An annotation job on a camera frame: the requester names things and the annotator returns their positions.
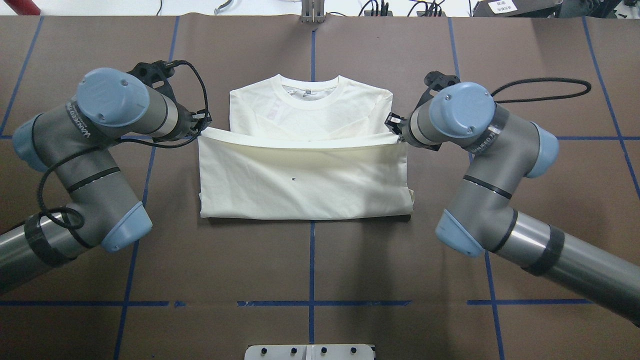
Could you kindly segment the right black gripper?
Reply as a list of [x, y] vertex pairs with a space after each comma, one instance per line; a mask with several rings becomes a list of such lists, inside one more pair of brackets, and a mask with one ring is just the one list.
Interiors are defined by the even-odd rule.
[[413, 112], [409, 112], [407, 116], [400, 116], [395, 112], [389, 112], [384, 125], [395, 135], [398, 136], [398, 141], [406, 142], [410, 146], [413, 146], [414, 138], [410, 134], [410, 119], [413, 116]]

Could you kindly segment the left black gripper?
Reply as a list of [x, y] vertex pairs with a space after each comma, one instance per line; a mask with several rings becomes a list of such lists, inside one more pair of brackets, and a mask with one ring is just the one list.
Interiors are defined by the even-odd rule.
[[210, 111], [201, 109], [199, 111], [188, 111], [185, 107], [178, 109], [177, 123], [174, 130], [176, 141], [185, 137], [197, 137], [212, 121]]

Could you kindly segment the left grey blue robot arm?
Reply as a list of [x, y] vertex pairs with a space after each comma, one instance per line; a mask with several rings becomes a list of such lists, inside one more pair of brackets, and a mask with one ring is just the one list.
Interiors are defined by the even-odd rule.
[[176, 100], [169, 78], [179, 66], [190, 62], [91, 70], [69, 100], [14, 132], [14, 152], [42, 178], [39, 212], [1, 235], [2, 294], [90, 249], [117, 252], [150, 233], [146, 208], [109, 150], [128, 142], [179, 148], [207, 127], [208, 104], [189, 111]]

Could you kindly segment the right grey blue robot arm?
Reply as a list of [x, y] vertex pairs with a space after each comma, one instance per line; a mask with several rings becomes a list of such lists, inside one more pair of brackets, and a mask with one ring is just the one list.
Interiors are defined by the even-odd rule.
[[639, 325], [638, 265], [510, 207], [523, 178], [540, 177], [557, 160], [552, 133], [474, 82], [430, 84], [409, 116], [390, 112], [385, 125], [416, 148], [451, 142], [473, 155], [436, 226], [440, 241], [466, 256], [489, 251]]

